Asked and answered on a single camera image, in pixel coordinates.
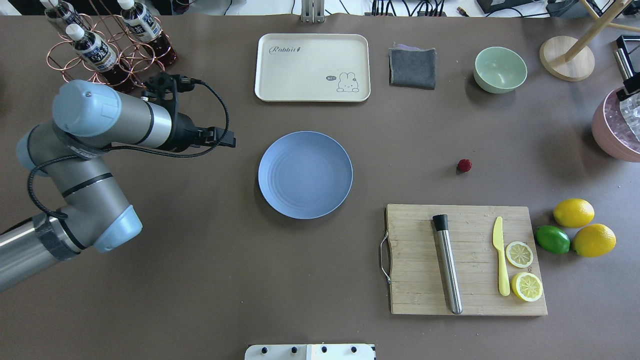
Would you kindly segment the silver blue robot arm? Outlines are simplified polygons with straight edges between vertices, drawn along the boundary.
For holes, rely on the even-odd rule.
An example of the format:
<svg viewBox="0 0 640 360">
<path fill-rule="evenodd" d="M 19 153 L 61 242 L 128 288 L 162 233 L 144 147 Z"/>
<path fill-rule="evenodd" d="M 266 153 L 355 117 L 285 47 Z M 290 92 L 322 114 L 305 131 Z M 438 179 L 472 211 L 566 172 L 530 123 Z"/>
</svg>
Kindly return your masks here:
<svg viewBox="0 0 640 360">
<path fill-rule="evenodd" d="M 190 147 L 235 147 L 227 126 L 197 127 L 178 110 L 178 93 L 203 80 L 162 72 L 142 96 L 87 80 L 71 80 L 54 98 L 53 119 L 16 147 L 30 171 L 27 193 L 39 214 L 1 235 L 2 291 L 58 262 L 95 248 L 117 248 L 142 231 L 137 212 L 103 160 L 116 150 L 182 158 Z"/>
</svg>

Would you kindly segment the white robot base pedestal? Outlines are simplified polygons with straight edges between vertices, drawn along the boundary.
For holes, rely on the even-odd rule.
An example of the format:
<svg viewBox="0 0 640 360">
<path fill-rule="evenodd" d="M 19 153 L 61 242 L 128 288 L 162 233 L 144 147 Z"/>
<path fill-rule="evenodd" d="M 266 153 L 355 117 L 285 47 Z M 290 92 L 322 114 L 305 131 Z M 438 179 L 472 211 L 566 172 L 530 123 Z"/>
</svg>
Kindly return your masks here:
<svg viewBox="0 0 640 360">
<path fill-rule="evenodd" d="M 245 360 L 375 360 L 374 344 L 254 344 L 247 347 Z"/>
</svg>

